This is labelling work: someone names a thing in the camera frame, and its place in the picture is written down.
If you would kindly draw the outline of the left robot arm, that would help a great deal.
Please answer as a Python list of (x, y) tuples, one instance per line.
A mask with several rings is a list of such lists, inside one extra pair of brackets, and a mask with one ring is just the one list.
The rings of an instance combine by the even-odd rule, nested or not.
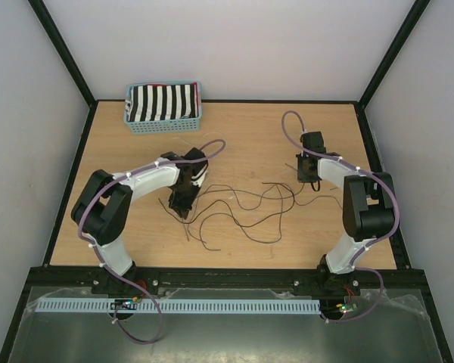
[(108, 268), (109, 284), (119, 293), (133, 289), (134, 262), (123, 243), (131, 204), (161, 188), (169, 188), (168, 207), (180, 219), (187, 219), (207, 174), (208, 161), (193, 147), (179, 156), (162, 154), (153, 163), (129, 172), (110, 174), (103, 169), (92, 173), (73, 206), (71, 219), (78, 234), (95, 250), (100, 266)]

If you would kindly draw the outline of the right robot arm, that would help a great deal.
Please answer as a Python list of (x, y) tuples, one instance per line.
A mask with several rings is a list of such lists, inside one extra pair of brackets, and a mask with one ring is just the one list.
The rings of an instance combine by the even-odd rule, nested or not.
[(344, 232), (324, 257), (328, 268), (316, 275), (317, 288), (332, 294), (343, 283), (341, 275), (355, 269), (375, 240), (391, 233), (396, 222), (393, 179), (387, 172), (367, 172), (328, 153), (321, 132), (304, 132), (300, 142), (298, 181), (316, 185), (327, 181), (342, 191)]

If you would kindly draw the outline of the white zip tie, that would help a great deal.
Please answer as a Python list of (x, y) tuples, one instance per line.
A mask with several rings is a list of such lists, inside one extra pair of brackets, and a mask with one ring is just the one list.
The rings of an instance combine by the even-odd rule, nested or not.
[(214, 139), (224, 139), (224, 138), (225, 138), (224, 135), (220, 132), (208, 132), (208, 133), (203, 134), (202, 136), (197, 135), (197, 136), (189, 137), (189, 138), (176, 136), (176, 137), (172, 137), (172, 140), (180, 141), (183, 144), (186, 144), (186, 145), (189, 145), (192, 147), (202, 147)]

